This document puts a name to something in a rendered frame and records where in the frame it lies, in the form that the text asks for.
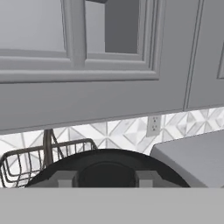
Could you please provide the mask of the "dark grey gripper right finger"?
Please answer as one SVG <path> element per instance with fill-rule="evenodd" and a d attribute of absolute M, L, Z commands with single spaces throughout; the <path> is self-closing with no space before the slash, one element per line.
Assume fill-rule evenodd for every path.
<path fill-rule="evenodd" d="M 136 171 L 136 186 L 140 188 L 179 188 L 179 185 L 163 179 L 156 171 Z"/>

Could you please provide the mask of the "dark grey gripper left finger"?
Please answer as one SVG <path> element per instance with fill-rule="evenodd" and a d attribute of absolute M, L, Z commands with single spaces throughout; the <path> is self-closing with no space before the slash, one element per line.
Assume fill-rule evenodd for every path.
<path fill-rule="evenodd" d="M 49 179 L 30 185 L 34 188 L 72 188 L 78 187 L 77 171 L 56 171 Z"/>

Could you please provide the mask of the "grey box-shaped appliance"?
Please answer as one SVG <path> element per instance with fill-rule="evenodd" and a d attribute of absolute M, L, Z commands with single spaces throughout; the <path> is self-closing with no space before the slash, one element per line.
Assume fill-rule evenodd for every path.
<path fill-rule="evenodd" d="M 150 156 L 190 187 L 224 188 L 224 130 L 156 143 Z"/>

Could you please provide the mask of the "grey panelled cupboard door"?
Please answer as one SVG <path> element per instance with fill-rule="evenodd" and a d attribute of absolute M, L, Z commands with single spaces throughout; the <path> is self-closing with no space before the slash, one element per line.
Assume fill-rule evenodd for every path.
<path fill-rule="evenodd" d="M 198 0 L 147 0 L 136 56 L 0 57 L 0 133 L 47 130 L 183 110 Z"/>

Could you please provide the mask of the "grey plain cupboard door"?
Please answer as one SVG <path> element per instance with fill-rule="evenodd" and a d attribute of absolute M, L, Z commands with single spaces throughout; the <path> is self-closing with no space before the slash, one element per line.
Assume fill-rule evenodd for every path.
<path fill-rule="evenodd" d="M 185 110 L 224 107 L 224 0 L 199 0 Z"/>

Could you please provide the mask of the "white wall socket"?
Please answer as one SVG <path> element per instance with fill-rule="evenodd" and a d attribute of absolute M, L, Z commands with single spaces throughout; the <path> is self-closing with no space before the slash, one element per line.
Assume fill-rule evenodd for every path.
<path fill-rule="evenodd" d="M 161 115 L 152 115 L 148 117 L 146 130 L 147 137 L 154 137 L 159 135 L 161 130 L 161 119 Z"/>

